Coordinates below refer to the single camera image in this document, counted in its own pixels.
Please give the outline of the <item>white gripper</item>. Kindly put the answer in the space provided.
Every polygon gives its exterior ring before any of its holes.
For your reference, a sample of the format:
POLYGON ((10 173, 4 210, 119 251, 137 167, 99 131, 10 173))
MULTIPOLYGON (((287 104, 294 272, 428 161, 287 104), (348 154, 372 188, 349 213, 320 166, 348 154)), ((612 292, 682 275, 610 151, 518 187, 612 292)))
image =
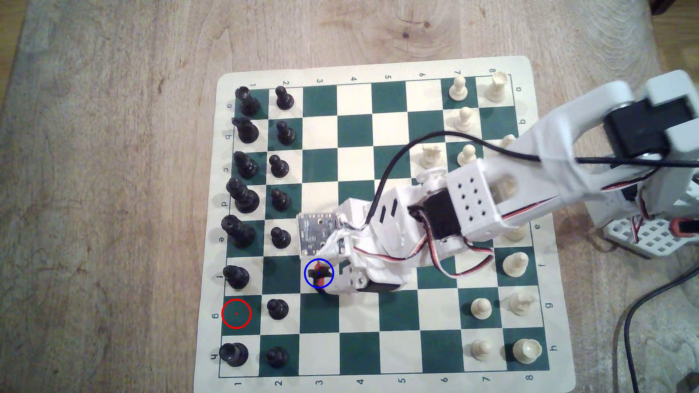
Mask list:
POLYGON ((350 198, 337 208, 338 236, 318 240, 312 258, 317 291, 323 294, 382 293, 402 290, 419 267, 466 251, 465 238, 447 189, 446 168, 431 168, 418 185, 383 191, 369 223, 371 204, 350 198))

